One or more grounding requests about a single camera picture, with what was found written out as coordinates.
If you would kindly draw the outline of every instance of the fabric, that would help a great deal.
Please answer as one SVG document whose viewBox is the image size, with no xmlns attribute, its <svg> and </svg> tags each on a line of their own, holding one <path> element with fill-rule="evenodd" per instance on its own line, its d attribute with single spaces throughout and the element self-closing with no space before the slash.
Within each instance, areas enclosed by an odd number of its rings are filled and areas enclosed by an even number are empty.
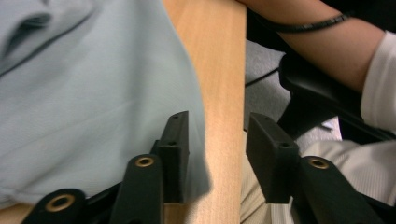
<svg viewBox="0 0 396 224">
<path fill-rule="evenodd" d="M 271 206 L 265 202 L 262 189 L 253 173 L 248 157 L 242 161 L 242 191 L 240 223 L 261 224 L 271 222 Z"/>
<path fill-rule="evenodd" d="M 386 33 L 372 59 L 363 96 L 361 115 L 367 124 L 396 131 L 396 34 Z"/>
<path fill-rule="evenodd" d="M 161 0 L 7 2 L 20 4 L 0 7 L 3 49 L 26 18 L 49 21 L 1 61 L 0 207 L 117 184 L 186 110 L 187 200 L 208 191 L 200 89 Z"/>
</svg>

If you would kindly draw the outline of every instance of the person's leg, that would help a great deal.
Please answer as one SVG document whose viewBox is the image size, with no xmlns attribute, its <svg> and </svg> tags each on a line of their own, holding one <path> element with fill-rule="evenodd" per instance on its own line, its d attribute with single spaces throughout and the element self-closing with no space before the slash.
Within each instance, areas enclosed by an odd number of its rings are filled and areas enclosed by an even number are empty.
<svg viewBox="0 0 396 224">
<path fill-rule="evenodd" d="M 241 224 L 271 224 L 271 206 L 265 203 L 262 189 L 244 156 L 242 165 Z"/>
</svg>

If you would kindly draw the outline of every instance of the black office chair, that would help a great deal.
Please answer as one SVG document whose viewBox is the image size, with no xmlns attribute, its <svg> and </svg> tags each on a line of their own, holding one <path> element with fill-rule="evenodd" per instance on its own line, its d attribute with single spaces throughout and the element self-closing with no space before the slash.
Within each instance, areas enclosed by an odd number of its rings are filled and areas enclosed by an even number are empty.
<svg viewBox="0 0 396 224">
<path fill-rule="evenodd" d="M 291 97 L 277 123 L 293 139 L 336 116 L 343 139 L 367 144 L 396 138 L 393 133 L 364 124 L 359 93 L 326 76 L 300 56 L 286 54 L 282 58 L 279 81 Z"/>
</svg>

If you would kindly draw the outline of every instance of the person's arm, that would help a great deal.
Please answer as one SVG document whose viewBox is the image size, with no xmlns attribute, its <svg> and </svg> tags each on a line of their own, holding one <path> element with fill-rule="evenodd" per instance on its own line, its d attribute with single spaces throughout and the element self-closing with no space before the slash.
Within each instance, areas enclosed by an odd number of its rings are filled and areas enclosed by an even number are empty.
<svg viewBox="0 0 396 224">
<path fill-rule="evenodd" d="M 340 11 L 319 0 L 238 0 L 269 21 L 307 24 L 336 17 Z M 348 19 L 314 32 L 279 35 L 329 76 L 361 92 L 367 70 L 384 32 L 372 24 Z"/>
</svg>

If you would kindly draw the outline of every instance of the wooden table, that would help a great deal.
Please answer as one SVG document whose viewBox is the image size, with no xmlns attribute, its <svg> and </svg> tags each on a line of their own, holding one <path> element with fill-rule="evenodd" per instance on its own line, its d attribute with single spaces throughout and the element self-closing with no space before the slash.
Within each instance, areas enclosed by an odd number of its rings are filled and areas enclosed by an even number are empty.
<svg viewBox="0 0 396 224">
<path fill-rule="evenodd" d="M 199 77 L 212 188 L 188 206 L 167 205 L 166 223 L 239 223 L 245 7 L 234 0 L 163 0 Z M 0 223 L 21 223 L 31 206 L 0 211 Z"/>
</svg>

